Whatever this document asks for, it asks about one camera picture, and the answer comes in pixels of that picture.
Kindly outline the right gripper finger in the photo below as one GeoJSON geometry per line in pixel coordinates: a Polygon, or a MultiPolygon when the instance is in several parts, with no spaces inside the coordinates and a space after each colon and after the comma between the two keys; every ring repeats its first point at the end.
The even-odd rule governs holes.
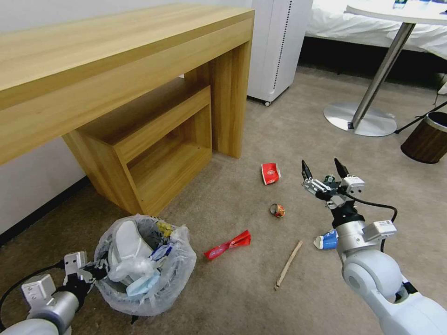
{"type": "Polygon", "coordinates": [[[332,197],[332,189],[318,179],[313,178],[311,171],[304,160],[301,161],[301,166],[301,174],[304,179],[302,186],[316,198],[323,201],[330,201],[332,197]]]}
{"type": "Polygon", "coordinates": [[[343,165],[337,158],[334,158],[334,163],[336,166],[337,173],[340,176],[341,180],[351,177],[351,174],[349,173],[347,167],[343,165]]]}

